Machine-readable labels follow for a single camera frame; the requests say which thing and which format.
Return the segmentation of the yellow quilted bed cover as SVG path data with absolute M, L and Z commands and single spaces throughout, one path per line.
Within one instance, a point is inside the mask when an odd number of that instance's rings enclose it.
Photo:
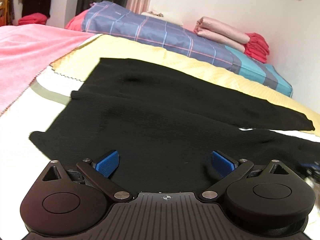
M 85 81 L 100 58 L 137 59 L 179 70 L 196 78 L 265 99 L 306 115 L 319 136 L 319 114 L 295 100 L 243 76 L 187 56 L 110 35 L 94 35 L 50 65 L 57 74 Z

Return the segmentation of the folded red cloth stack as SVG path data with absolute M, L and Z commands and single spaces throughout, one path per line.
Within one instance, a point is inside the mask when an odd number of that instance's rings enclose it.
M 266 63 L 270 50 L 264 37 L 257 33 L 246 33 L 246 35 L 249 37 L 249 42 L 244 45 L 244 54 L 261 63 Z

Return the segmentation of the pink fleece blanket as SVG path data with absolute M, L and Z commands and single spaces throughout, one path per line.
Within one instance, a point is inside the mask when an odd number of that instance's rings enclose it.
M 1 27 L 1 113 L 51 62 L 93 36 L 40 24 Z

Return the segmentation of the folded pink satin bedding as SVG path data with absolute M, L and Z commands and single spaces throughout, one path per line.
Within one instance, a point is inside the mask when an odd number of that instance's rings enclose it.
M 209 17 L 202 17 L 197 21 L 194 33 L 242 53 L 245 52 L 245 44 L 250 40 L 250 37 L 239 29 Z

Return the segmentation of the red pillow behind quilt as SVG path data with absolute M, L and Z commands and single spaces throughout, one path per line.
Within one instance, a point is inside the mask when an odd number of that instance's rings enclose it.
M 80 14 L 73 17 L 65 26 L 65 29 L 73 31 L 82 31 L 82 23 L 87 14 L 88 10 L 84 10 Z

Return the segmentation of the blue plaid folded quilt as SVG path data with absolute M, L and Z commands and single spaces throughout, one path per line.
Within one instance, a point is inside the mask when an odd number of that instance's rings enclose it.
M 199 37 L 179 25 L 135 14 L 116 3 L 94 3 L 86 11 L 81 30 L 162 47 L 225 68 L 286 96 L 293 95 L 292 86 L 271 64 L 261 63 L 227 45 Z

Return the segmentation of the red cloth pile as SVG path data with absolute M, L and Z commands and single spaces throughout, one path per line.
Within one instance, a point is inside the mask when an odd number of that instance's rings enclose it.
M 23 16 L 18 20 L 18 25 L 27 24 L 41 24 L 45 25 L 47 23 L 48 17 L 41 13 L 34 13 L 27 16 Z

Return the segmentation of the wooden shelf unit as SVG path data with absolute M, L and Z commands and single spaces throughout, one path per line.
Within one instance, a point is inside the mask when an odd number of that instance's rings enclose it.
M 0 26 L 8 25 L 10 20 L 9 0 L 1 0 L 0 11 L 1 11 Z

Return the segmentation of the cream pillow by wall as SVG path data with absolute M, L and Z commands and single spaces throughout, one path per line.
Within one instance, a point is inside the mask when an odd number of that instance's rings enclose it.
M 163 20 L 163 21 L 175 24 L 175 25 L 179 25 L 180 27 L 183 26 L 183 22 L 181 20 L 179 20 L 178 18 L 174 18 L 173 16 L 165 15 L 165 14 L 163 14 L 161 12 L 157 12 L 157 11 L 154 11 L 154 10 L 153 11 L 142 12 L 141 15 L 148 16 L 148 17 L 153 17 L 153 18 L 156 18 L 158 20 Z

